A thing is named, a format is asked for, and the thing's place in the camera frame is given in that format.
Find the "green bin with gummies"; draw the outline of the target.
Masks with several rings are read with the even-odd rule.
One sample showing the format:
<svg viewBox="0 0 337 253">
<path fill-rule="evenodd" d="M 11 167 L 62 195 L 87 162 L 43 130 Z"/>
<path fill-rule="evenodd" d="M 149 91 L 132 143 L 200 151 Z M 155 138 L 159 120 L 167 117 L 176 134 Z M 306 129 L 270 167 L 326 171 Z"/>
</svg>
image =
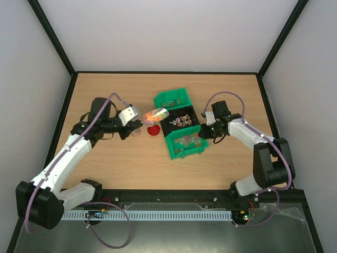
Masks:
<svg viewBox="0 0 337 253">
<path fill-rule="evenodd" d="M 179 129 L 165 137 L 170 158 L 183 159 L 188 155 L 201 154 L 209 146 L 207 140 L 199 137 L 200 125 Z"/>
</svg>

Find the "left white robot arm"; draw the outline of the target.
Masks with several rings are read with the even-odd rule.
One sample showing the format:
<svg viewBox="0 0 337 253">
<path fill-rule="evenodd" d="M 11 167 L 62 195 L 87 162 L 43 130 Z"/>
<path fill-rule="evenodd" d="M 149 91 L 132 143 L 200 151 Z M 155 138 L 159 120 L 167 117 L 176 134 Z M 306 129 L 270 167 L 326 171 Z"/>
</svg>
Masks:
<svg viewBox="0 0 337 253">
<path fill-rule="evenodd" d="M 143 125 L 137 107 L 125 103 L 126 108 L 116 110 L 111 117 L 114 107 L 110 99 L 95 98 L 90 111 L 73 126 L 65 145 L 53 160 L 31 182 L 22 181 L 16 187 L 17 211 L 24 218 L 26 231 L 30 231 L 29 223 L 52 229 L 69 210 L 85 202 L 101 200 L 102 185 L 96 181 L 84 179 L 67 190 L 62 190 L 62 186 L 105 134 L 117 133 L 124 140 Z"/>
</svg>

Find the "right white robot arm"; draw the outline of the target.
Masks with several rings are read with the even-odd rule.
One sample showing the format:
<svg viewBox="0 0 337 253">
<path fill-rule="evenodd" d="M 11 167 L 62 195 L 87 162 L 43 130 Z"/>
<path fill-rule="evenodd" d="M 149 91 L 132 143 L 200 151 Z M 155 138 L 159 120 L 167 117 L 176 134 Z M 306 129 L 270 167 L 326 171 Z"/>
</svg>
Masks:
<svg viewBox="0 0 337 253">
<path fill-rule="evenodd" d="M 253 152 L 252 174 L 231 183 L 230 203 L 239 207 L 247 202 L 248 196 L 276 189 L 287 190 L 295 176 L 288 141 L 259 131 L 242 114 L 231 113 L 225 101 L 216 102 L 211 107 L 211 111 L 201 113 L 206 123 L 201 124 L 199 137 L 212 139 L 217 144 L 217 138 L 223 140 L 231 136 Z"/>
</svg>

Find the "metal scoop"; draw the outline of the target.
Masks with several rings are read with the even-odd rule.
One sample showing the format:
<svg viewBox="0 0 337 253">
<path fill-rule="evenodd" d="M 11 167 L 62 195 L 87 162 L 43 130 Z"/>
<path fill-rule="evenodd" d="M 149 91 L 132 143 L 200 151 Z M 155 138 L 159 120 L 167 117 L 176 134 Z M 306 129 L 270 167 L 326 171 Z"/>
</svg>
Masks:
<svg viewBox="0 0 337 253">
<path fill-rule="evenodd" d="M 157 108 L 143 115 L 142 121 L 146 126 L 153 126 L 169 116 L 169 111 L 165 108 Z"/>
</svg>

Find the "black bin with swirl lollipops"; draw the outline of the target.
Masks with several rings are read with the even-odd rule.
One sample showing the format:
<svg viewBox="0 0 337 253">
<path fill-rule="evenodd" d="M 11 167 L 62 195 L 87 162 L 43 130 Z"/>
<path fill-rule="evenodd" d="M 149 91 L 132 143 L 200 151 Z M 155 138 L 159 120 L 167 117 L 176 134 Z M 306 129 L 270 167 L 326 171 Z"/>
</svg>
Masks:
<svg viewBox="0 0 337 253">
<path fill-rule="evenodd" d="M 169 110 L 169 115 L 161 121 L 164 136 L 171 132 L 200 125 L 192 105 Z"/>
</svg>

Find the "green bin with lollipops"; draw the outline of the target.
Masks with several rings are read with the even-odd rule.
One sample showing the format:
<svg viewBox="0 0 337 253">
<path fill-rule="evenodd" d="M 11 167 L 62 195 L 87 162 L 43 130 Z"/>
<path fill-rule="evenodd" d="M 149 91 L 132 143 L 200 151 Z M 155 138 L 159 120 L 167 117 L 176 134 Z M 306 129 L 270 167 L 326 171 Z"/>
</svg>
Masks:
<svg viewBox="0 0 337 253">
<path fill-rule="evenodd" d="M 154 98 L 156 108 L 165 108 L 167 110 L 175 110 L 186 106 L 191 106 L 189 94 L 186 88 L 169 90 L 160 92 Z"/>
</svg>

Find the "clear plastic cup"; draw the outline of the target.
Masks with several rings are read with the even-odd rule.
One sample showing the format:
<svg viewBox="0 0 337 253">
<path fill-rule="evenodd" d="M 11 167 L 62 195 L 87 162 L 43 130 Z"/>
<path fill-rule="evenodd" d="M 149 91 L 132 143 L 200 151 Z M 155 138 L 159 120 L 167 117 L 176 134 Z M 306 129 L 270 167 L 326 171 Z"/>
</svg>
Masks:
<svg viewBox="0 0 337 253">
<path fill-rule="evenodd" d="M 141 134 L 141 128 L 138 128 L 138 129 L 131 132 L 131 136 L 133 136 L 133 137 L 137 137 L 140 134 Z"/>
</svg>

